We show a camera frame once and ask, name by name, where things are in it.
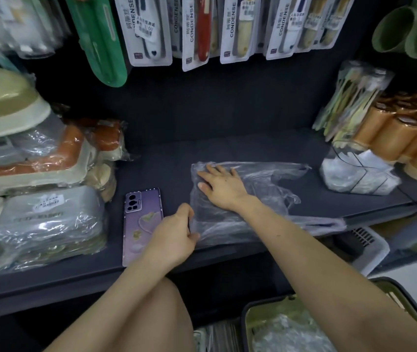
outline leg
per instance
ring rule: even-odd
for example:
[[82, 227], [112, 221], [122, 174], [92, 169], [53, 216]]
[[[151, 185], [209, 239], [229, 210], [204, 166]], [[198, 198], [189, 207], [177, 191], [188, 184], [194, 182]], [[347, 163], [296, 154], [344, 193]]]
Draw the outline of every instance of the leg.
[[112, 351], [194, 352], [193, 331], [176, 285], [163, 278], [129, 316]]

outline forearm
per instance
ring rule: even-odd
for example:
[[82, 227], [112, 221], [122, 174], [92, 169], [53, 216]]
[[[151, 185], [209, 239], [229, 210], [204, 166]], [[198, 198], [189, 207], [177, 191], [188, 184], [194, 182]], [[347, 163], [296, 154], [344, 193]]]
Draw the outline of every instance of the forearm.
[[254, 197], [243, 201], [237, 212], [257, 232], [339, 351], [369, 351], [364, 341], [368, 337], [373, 340], [373, 335], [364, 336], [367, 331], [361, 333], [361, 327], [378, 316], [387, 326], [406, 319], [403, 326], [411, 326], [417, 334], [417, 323], [309, 233]]
[[164, 277], [164, 271], [145, 260], [134, 261], [119, 279], [46, 352], [102, 352], [108, 349], [129, 315]]

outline hand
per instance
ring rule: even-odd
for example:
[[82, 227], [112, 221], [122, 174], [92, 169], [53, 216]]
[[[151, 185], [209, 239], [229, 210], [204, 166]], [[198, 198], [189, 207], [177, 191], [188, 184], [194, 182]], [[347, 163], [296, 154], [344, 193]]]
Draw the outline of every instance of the hand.
[[225, 210], [236, 211], [244, 199], [249, 197], [240, 176], [231, 168], [229, 173], [221, 165], [207, 164], [207, 172], [197, 172], [207, 183], [199, 183], [199, 189], [210, 202]]
[[163, 269], [164, 274], [184, 262], [194, 251], [200, 234], [191, 234], [188, 220], [194, 216], [189, 204], [181, 204], [174, 215], [165, 217], [154, 229], [143, 259]]

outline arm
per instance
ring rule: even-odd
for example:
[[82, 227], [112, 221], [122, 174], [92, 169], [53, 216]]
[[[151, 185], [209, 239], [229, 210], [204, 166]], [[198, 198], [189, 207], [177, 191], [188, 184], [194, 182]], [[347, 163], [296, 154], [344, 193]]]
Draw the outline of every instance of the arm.
[[417, 322], [309, 233], [248, 195], [234, 169], [207, 166], [199, 188], [254, 229], [339, 352], [417, 351]]
[[182, 204], [174, 215], [165, 217], [143, 255], [45, 351], [107, 351], [142, 299], [193, 252], [199, 239], [187, 228], [193, 215], [191, 207]]

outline smartphone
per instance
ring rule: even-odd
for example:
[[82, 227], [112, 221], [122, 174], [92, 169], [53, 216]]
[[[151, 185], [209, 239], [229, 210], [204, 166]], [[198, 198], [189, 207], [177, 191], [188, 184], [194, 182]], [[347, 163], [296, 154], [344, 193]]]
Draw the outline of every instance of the smartphone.
[[125, 195], [122, 265], [128, 266], [150, 242], [163, 219], [160, 189], [135, 191]]

